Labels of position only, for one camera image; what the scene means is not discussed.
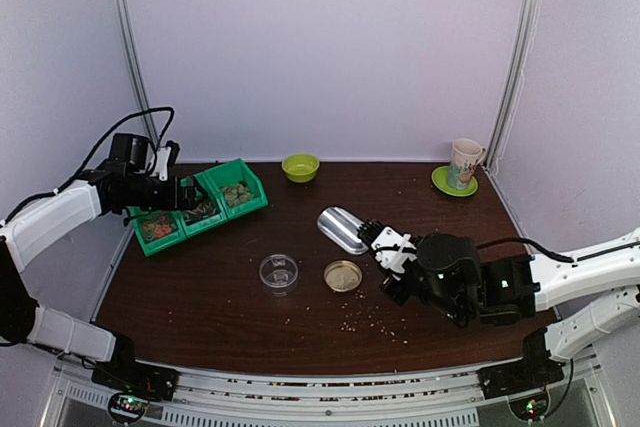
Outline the metal scoop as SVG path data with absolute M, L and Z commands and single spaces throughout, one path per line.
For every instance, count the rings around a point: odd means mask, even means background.
M 324 209 L 316 224 L 321 233 L 351 255 L 363 255 L 369 250 L 358 236 L 358 230 L 364 221 L 341 207 Z

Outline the green three-compartment candy bin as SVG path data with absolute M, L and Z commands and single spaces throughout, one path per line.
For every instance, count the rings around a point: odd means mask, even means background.
M 195 180 L 199 188 L 193 209 L 130 209 L 135 234 L 145 256 L 157 254 L 268 205 L 260 179 L 241 159 L 197 173 Z

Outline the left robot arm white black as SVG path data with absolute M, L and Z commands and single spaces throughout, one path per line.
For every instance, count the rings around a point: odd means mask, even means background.
M 205 195 L 193 176 L 118 175 L 89 170 L 58 192 L 34 199 L 1 226 L 1 340 L 30 343 L 105 363 L 106 376 L 123 391 L 144 380 L 138 362 L 117 352 L 122 341 L 109 330 L 41 304 L 22 273 L 41 253 L 76 228 L 129 207 L 146 212 L 192 210 Z

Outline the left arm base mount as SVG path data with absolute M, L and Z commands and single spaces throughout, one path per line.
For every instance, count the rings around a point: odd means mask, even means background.
M 118 424 L 140 421 L 154 402 L 173 399 L 179 373 L 175 369 L 134 362 L 129 367 L 90 361 L 91 381 L 114 390 L 107 413 Z

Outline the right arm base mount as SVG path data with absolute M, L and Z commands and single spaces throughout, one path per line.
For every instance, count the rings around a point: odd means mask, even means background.
M 548 388 L 564 379 L 564 370 L 562 363 L 520 359 L 481 368 L 477 375 L 486 400 L 506 397 L 511 414 L 532 423 L 552 413 Z

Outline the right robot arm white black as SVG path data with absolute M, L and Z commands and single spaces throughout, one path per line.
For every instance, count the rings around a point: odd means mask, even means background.
M 511 325 L 576 298 L 596 300 L 566 321 L 524 340 L 513 366 L 519 387 L 535 387 L 551 362 L 569 361 L 583 347 L 611 333 L 639 311 L 639 233 L 558 254 L 536 244 L 536 254 L 484 262 L 469 237 L 446 233 L 400 234 L 379 221 L 356 229 L 386 277 L 381 285 L 396 304 L 415 296 L 441 311 L 456 327 L 473 321 Z

